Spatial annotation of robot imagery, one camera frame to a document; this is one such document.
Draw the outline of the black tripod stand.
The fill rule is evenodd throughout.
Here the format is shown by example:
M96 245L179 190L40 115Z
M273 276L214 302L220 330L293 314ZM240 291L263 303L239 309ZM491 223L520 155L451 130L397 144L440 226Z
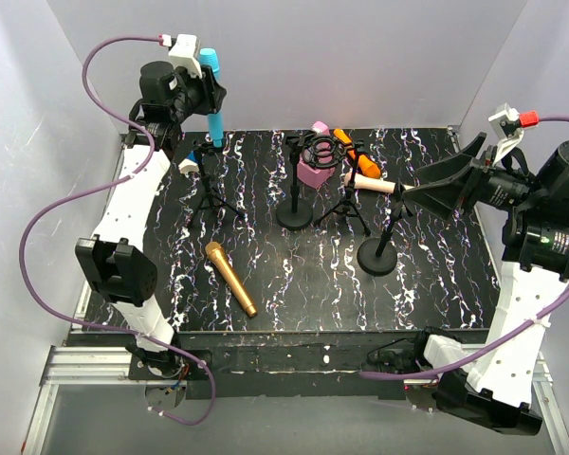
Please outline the black tripod stand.
M358 142L353 142L351 147L356 148L359 155L360 154L366 154L366 150L365 150L363 140L359 140ZM359 219L359 221L362 225L364 234L366 236L369 236L371 234L371 230L369 229L369 227L365 223L363 217L359 213L357 204L352 200L352 196L353 196L353 193L355 191L355 188L354 188L355 176L357 173L358 173L358 164L357 164L357 162L354 162L354 164L352 166L352 173L351 173L350 179L348 180L348 183L344 185L344 195L341 197L341 199L339 200L339 202L335 206L333 206L331 209L326 211L319 219L312 222L312 225L314 227L318 227L321 224L321 222L327 216L329 216L331 214L337 214L338 216L341 216L344 218L357 218L357 219Z
M195 141L192 147L192 154L196 160L198 170L200 173L200 182L203 188L200 202L193 210L193 213L187 222L186 227L191 228L197 215L204 210L210 210L217 213L220 209L230 209L237 217L243 218L245 214L235 208L226 199L220 196L219 191L211 184L211 176L206 172L203 164L205 156L214 156L224 152L223 145L215 145L212 141L198 142Z

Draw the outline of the round base shock-mount stand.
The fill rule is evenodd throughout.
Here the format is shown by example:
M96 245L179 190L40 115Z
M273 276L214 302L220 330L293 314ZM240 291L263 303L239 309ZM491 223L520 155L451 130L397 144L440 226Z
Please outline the round base shock-mount stand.
M288 147L289 162L293 166L293 180L289 197L276 208L277 223L290 231L306 228L313 220L312 207L300 197L299 164L304 164L308 171L302 176L309 176L307 186L318 187L324 183L346 157L346 145L333 136L321 135L315 131L306 131L299 136L287 135L284 144Z

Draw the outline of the gold microphone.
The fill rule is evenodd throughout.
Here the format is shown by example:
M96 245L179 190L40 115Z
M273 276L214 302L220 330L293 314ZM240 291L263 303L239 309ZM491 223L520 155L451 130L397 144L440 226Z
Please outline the gold microphone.
M233 269L225 249L217 242L209 242L205 252L210 262L217 268L232 294L238 300L249 318L255 318L258 310L247 289Z

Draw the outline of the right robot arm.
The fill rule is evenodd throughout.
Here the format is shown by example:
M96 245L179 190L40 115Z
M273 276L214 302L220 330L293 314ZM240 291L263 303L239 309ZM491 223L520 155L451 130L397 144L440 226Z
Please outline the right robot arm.
M500 293L486 341L502 345L440 374L435 406L502 434L535 435L533 370L548 316L569 282L569 140L531 173L523 152L499 158L479 134L466 148L421 168L403 199L449 220L483 203L506 212Z

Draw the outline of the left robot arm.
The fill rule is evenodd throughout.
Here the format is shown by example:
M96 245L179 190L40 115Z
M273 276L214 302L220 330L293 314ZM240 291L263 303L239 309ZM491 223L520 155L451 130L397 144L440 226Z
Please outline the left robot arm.
M219 120L226 96L212 49L201 51L199 74L189 64L157 61L140 69L141 97L131 109L122 172L142 171L117 186L100 223L75 246L91 289L125 319L136 339L127 349L151 373L171 378L184 365L172 348L178 339L156 300L157 267L143 252L143 238L155 193L182 139L181 125L192 115L210 118L210 147L221 143Z

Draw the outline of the right round base stand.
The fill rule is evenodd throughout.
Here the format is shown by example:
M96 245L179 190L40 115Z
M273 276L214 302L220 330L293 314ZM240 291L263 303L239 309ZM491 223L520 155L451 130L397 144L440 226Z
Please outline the right round base stand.
M413 212L406 206L403 194L406 187L398 181L395 183L392 196L395 200L394 208L386 227L379 238L369 238L364 241L357 252L357 261L360 268L372 276L385 276L392 273L397 264L397 252L392 244L394 228L398 221L404 217L413 217Z

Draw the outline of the white blue small microphone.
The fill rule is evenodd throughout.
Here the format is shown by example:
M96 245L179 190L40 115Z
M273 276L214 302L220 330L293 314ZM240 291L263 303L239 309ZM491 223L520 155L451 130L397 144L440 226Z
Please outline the white blue small microphone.
M194 153L189 153L179 164L179 172L182 175L188 175L189 173L198 173L199 166L197 159L194 157Z

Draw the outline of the orange microphone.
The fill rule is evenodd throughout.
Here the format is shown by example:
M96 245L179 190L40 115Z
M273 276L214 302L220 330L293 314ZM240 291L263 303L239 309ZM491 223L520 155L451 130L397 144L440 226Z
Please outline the orange microphone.
M348 146L347 154L352 162L357 162L359 171L362 175L374 179L379 179L381 177L380 168L370 157L367 156L367 154L359 155L356 148L351 148L353 143L352 138L350 138L340 128L335 128L333 133L337 139Z

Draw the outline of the beige microphone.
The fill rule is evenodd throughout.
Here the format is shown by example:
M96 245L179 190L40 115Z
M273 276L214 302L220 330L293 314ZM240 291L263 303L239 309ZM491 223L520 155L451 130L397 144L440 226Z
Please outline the beige microphone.
M356 190L376 191L392 194L395 192L396 183L392 181L366 177L357 173L355 176L354 188Z

